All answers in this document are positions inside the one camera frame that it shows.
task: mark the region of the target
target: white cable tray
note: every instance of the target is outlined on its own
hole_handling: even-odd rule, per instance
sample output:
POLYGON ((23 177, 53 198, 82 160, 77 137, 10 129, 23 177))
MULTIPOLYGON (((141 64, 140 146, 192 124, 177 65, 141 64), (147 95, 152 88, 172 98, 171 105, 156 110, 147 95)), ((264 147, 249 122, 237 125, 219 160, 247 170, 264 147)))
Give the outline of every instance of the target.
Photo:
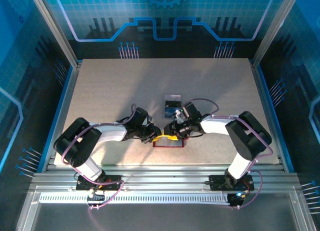
MULTIPOLYGON (((70 192, 43 192, 40 203, 86 204, 87 194, 70 192)), ((118 194, 111 204, 213 204, 228 205, 226 193, 213 194, 118 194)))

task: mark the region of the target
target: beige work surface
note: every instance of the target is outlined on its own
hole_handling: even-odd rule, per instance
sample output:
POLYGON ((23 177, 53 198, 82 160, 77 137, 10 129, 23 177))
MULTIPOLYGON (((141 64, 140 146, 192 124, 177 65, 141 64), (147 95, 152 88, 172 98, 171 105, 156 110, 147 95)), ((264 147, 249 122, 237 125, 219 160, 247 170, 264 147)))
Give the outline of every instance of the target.
MULTIPOLYGON (((182 103, 211 99, 218 103, 219 115, 250 111, 269 131, 246 58, 84 59, 64 129, 78 117, 114 122, 131 114, 132 103, 148 111, 155 125, 163 128, 170 123, 164 118, 165 94, 181 95, 182 103)), ((202 114, 214 110, 206 101, 194 104, 202 114)), ((110 141, 97 146, 91 157, 102 165, 230 164, 236 153, 229 136, 211 133, 189 139, 184 148, 153 147, 137 139, 110 141)), ((276 152, 259 162, 277 164, 276 152)), ((61 164, 59 154, 54 163, 61 164)))

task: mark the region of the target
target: enclosure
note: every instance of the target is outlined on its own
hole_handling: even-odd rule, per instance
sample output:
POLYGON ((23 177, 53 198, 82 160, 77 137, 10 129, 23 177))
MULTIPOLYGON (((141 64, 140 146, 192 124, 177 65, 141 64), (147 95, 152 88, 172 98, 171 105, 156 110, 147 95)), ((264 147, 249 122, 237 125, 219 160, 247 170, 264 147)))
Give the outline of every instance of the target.
MULTIPOLYGON (((1 0, 0 7, 1 230, 319 228, 319 0, 1 0), (121 120, 132 103, 162 129, 171 122, 165 95, 210 99, 218 115, 250 111, 271 134, 273 155, 253 167, 263 185, 249 207, 214 205, 226 193, 205 181, 223 175, 237 151, 227 135, 207 133, 175 148, 136 139, 97 145, 91 158, 125 185, 106 207, 88 210, 56 139, 79 117, 121 120)), ((194 104, 202 114, 214 110, 194 104)))

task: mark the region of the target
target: yellow object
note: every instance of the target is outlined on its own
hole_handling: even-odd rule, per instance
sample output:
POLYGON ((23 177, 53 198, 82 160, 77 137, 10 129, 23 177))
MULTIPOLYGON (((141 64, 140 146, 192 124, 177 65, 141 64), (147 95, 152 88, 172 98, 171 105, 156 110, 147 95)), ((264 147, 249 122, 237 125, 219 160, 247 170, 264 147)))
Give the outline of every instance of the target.
POLYGON ((178 141, 178 137, 177 136, 171 136, 171 135, 164 135, 164 131, 162 130, 162 135, 159 135, 157 137, 155 137, 152 142, 156 142, 161 138, 167 138, 168 140, 173 140, 173 141, 178 141))

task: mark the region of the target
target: black bracket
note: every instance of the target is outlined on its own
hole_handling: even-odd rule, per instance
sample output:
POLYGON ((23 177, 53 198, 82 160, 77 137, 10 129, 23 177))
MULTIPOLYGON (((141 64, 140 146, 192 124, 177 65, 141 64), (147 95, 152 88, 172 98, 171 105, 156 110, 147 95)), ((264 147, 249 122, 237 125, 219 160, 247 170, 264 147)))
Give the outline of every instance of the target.
POLYGON ((98 195, 95 192, 92 194, 92 197, 90 197, 89 195, 86 197, 86 201, 87 201, 88 205, 91 207, 104 202, 105 199, 106 199, 106 197, 104 194, 98 195))
MULTIPOLYGON (((124 122, 128 117, 118 120, 118 123, 124 122)), ((149 116, 148 112, 143 108, 137 107, 135 114, 132 119, 123 124, 126 129, 126 135, 122 141, 127 141, 132 139, 134 136, 140 138, 143 143, 151 143, 152 140, 161 135, 162 132, 160 128, 151 123, 152 117, 149 116)))
POLYGON ((208 115, 205 114, 202 116, 192 102, 189 102, 185 106, 181 107, 181 110, 187 120, 183 123, 178 123, 176 120, 168 123, 163 128, 163 134, 177 136, 179 140, 187 139, 191 132, 199 132, 204 134, 205 132, 201 128, 200 122, 208 115))
MULTIPOLYGON (((89 122, 83 117, 77 118, 54 142, 53 148, 62 155, 74 138, 89 126, 89 122)), ((81 137, 82 140, 77 140, 70 148, 65 160, 74 168, 83 165, 89 159, 100 136, 101 132, 96 128, 85 132, 81 137)))
MULTIPOLYGON (((97 183, 105 183, 121 180, 120 175, 105 175, 102 173, 100 177, 96 180, 97 183)), ((79 175, 78 180, 76 182, 75 190, 77 191, 88 191, 90 189, 94 189, 95 191, 117 191, 120 188, 120 183, 118 184, 110 184, 110 185, 96 185, 89 181, 87 181, 84 177, 79 175)))
POLYGON ((239 179, 234 188, 227 188, 224 175, 210 175, 209 181, 204 182, 210 185, 211 191, 246 191, 249 187, 250 191, 255 190, 254 182, 251 175, 245 175, 239 179))

